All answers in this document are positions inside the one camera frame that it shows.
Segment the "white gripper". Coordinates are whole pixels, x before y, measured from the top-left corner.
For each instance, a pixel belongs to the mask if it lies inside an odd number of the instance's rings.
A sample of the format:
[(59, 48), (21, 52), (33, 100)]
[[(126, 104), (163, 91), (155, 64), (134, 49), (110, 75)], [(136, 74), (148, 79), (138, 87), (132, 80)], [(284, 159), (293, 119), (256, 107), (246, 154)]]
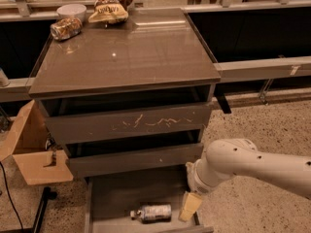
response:
[(207, 184), (199, 175), (199, 160), (194, 163), (187, 162), (187, 181), (191, 192), (185, 192), (182, 207), (179, 213), (179, 220), (188, 221), (199, 209), (203, 198), (200, 195), (207, 195), (216, 188)]

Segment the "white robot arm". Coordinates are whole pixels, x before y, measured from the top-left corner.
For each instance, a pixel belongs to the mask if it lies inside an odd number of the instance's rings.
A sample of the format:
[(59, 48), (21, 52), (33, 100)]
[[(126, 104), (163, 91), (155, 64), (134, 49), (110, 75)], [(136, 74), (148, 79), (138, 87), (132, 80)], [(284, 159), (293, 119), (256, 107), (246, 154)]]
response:
[(259, 151), (249, 139), (220, 139), (212, 142), (199, 159), (187, 162), (187, 181), (179, 213), (188, 221), (204, 197), (235, 176), (245, 176), (273, 184), (311, 199), (311, 157)]

